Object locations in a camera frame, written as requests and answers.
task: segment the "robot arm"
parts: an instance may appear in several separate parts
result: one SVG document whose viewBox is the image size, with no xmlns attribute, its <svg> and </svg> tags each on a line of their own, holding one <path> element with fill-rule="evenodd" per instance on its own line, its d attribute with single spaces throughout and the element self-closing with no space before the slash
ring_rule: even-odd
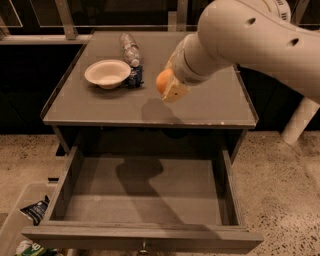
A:
<svg viewBox="0 0 320 256">
<path fill-rule="evenodd" d="M 198 31 L 180 42 L 168 62 L 175 84 L 198 85 L 219 69 L 240 64 L 320 103 L 320 34 L 298 28 L 253 3 L 215 0 L 203 11 Z M 167 101 L 180 96 L 175 93 Z"/>
</svg>

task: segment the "open drawer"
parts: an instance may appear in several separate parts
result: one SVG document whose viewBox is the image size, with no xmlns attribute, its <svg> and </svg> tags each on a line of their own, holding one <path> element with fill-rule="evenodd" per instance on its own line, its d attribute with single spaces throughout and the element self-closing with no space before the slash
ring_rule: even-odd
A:
<svg viewBox="0 0 320 256">
<path fill-rule="evenodd" d="M 80 139 L 44 220 L 22 233 L 50 247 L 141 253 L 247 253 L 262 242 L 244 225 L 228 151 L 210 146 L 217 133 L 130 132 Z"/>
</svg>

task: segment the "terrazzo floor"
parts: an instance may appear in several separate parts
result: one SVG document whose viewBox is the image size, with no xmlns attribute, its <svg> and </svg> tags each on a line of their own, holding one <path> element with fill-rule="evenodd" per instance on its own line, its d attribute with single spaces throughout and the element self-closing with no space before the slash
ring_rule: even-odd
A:
<svg viewBox="0 0 320 256">
<path fill-rule="evenodd" d="M 55 156 L 57 148 L 54 135 L 0 135 L 0 225 L 25 184 L 60 175 L 66 158 Z M 265 239 L 247 255 L 320 256 L 320 132 L 304 132 L 293 146 L 285 144 L 278 132 L 249 132 L 233 171 L 248 230 L 261 232 Z M 81 251 L 80 255 L 136 252 Z"/>
</svg>

